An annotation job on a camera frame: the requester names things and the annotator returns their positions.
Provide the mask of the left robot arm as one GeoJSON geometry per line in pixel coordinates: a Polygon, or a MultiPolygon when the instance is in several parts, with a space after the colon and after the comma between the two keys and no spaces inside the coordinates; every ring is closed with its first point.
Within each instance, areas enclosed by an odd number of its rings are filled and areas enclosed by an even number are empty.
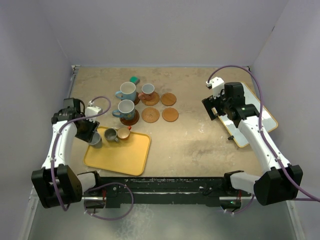
{"type": "Polygon", "coordinates": [[[47,157],[39,170],[31,174],[31,181],[42,206],[46,209],[61,206],[67,210],[87,191],[98,196],[103,191],[96,171],[76,175],[69,166],[74,139],[95,145],[98,143],[96,115],[102,109],[90,102],[88,106],[77,98],[66,98],[63,108],[51,118],[52,139],[47,157]]]}

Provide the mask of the orange wooden coaster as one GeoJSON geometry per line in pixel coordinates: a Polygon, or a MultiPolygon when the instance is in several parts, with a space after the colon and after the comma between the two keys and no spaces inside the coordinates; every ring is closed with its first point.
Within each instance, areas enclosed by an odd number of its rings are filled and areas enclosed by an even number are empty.
{"type": "Polygon", "coordinates": [[[177,97],[173,93],[167,92],[161,96],[160,101],[165,106],[173,106],[177,101],[177,97]]]}
{"type": "Polygon", "coordinates": [[[168,107],[163,110],[162,118],[167,122],[175,122],[179,118],[179,112],[173,107],[168,107]]]}

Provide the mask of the pink cup orange handle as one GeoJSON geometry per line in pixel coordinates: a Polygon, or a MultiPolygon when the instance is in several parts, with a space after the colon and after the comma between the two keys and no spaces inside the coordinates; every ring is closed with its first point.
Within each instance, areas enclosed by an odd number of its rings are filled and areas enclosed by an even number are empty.
{"type": "Polygon", "coordinates": [[[140,100],[150,101],[154,97],[155,86],[151,83],[146,83],[141,88],[141,93],[138,95],[140,100]]]}

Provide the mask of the dark brown wooden coaster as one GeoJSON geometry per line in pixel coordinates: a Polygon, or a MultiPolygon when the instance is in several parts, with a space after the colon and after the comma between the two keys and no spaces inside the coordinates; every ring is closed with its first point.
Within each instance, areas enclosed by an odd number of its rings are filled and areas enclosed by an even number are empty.
{"type": "Polygon", "coordinates": [[[136,97],[135,97],[135,100],[134,100],[134,104],[137,105],[139,102],[140,102],[139,93],[136,92],[136,97]]]}
{"type": "Polygon", "coordinates": [[[140,119],[140,114],[137,110],[135,110],[133,119],[127,120],[127,119],[121,117],[120,122],[123,125],[132,126],[132,125],[135,125],[139,121],[139,119],[140,119]]]}

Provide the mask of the woven light brown coaster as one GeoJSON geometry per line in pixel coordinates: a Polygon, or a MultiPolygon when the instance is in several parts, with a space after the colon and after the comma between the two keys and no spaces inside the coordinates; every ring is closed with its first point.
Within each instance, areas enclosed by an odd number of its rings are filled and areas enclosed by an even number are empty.
{"type": "Polygon", "coordinates": [[[154,107],[147,107],[141,113],[146,123],[155,123],[160,118],[160,112],[154,107]]]}
{"type": "Polygon", "coordinates": [[[156,105],[160,101],[160,96],[157,92],[154,92],[152,96],[153,98],[151,100],[142,99],[142,103],[149,107],[156,105]]]}

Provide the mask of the large light blue mug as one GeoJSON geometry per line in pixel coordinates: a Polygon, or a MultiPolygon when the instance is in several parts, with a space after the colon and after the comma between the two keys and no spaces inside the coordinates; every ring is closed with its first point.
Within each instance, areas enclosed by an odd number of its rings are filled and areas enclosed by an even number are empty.
{"type": "Polygon", "coordinates": [[[124,82],[120,90],[115,93],[115,97],[120,100],[130,100],[134,102],[137,97],[136,85],[133,82],[124,82]]]}

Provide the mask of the grey mug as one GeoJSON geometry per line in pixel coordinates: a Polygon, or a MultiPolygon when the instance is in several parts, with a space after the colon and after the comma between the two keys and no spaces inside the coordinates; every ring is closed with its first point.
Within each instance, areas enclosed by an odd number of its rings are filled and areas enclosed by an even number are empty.
{"type": "Polygon", "coordinates": [[[100,149],[103,146],[102,138],[97,131],[94,133],[92,140],[88,145],[95,149],[100,149]]]}

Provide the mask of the blue floral mug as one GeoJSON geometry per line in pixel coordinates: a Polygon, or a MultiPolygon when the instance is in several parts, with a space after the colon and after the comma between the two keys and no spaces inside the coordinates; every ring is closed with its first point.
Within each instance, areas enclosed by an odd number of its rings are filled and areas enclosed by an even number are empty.
{"type": "Polygon", "coordinates": [[[122,100],[116,110],[112,111],[112,115],[125,120],[132,120],[135,117],[135,104],[129,99],[122,100]]]}

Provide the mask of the small olive grey cup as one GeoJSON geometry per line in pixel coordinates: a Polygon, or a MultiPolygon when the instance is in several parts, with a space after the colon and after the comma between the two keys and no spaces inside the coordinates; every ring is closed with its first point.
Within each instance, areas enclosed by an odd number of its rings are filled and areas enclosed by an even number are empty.
{"type": "Polygon", "coordinates": [[[104,138],[108,142],[119,142],[117,130],[114,128],[108,128],[104,131],[104,138]]]}

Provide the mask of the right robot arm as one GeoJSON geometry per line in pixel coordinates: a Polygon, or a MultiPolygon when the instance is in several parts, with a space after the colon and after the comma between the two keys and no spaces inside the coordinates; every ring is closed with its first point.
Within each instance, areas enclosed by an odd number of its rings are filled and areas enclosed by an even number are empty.
{"type": "Polygon", "coordinates": [[[223,192],[228,196],[239,190],[253,194],[263,206],[295,199],[298,189],[288,178],[300,185],[303,171],[271,139],[269,132],[278,126],[275,119],[245,83],[225,83],[214,77],[206,86],[212,94],[202,103],[210,119],[219,118],[239,147],[250,145],[262,169],[262,176],[242,170],[226,173],[223,192]]]}

